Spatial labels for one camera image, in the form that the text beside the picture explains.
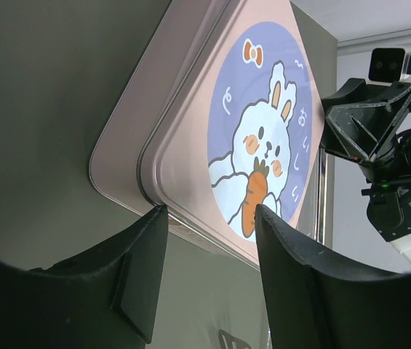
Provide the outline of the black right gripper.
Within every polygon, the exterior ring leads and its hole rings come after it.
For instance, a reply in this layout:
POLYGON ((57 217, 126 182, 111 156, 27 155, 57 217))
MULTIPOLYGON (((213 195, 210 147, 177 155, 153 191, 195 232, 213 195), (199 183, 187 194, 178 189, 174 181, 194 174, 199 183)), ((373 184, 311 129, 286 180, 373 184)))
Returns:
POLYGON ((320 148, 363 171, 411 171, 398 129, 411 113, 411 83, 388 86, 349 79, 322 100, 320 148))

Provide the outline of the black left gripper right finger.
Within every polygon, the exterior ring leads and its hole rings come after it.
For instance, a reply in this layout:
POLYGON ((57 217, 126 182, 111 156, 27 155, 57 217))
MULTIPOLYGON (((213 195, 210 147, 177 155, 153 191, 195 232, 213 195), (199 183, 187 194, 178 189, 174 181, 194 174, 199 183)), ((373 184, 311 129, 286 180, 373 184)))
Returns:
POLYGON ((411 272, 345 257, 262 204, 255 232, 275 348, 411 348, 411 272))

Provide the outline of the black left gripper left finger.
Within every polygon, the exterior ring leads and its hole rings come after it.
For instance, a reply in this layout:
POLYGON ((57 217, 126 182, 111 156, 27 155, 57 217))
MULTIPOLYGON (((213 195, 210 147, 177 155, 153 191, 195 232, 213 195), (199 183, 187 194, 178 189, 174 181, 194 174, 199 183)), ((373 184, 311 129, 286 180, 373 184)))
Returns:
POLYGON ((0 348, 144 348, 167 238, 162 205, 51 268, 0 262, 0 348))

